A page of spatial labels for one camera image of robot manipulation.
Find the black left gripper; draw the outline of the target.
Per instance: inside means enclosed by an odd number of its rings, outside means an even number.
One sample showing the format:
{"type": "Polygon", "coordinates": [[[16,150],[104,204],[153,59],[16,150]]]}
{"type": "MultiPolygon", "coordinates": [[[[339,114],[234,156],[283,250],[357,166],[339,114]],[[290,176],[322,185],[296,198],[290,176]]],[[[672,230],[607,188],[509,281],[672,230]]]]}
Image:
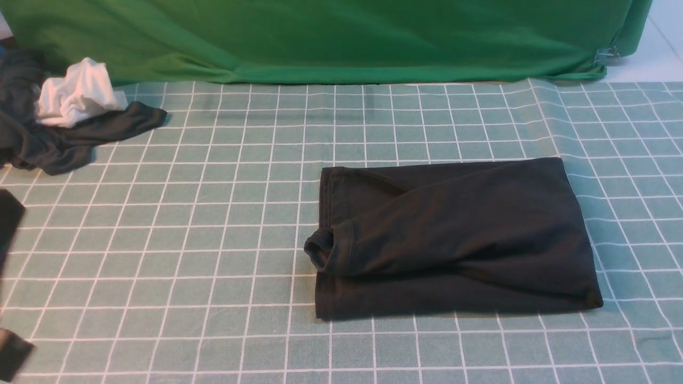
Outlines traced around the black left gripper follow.
{"type": "Polygon", "coordinates": [[[12,331],[1,329],[1,381],[12,382],[26,364],[35,345],[12,331]]]}

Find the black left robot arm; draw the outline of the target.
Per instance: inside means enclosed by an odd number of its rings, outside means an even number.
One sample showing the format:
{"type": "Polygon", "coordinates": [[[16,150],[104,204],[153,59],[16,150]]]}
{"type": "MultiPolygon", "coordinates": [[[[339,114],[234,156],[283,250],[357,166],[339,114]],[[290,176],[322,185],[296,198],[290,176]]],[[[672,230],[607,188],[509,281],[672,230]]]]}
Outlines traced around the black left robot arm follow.
{"type": "MultiPolygon", "coordinates": [[[[1,190],[1,275],[26,208],[8,190],[1,190]]],[[[1,329],[1,380],[13,382],[34,351],[34,344],[1,329]]]]}

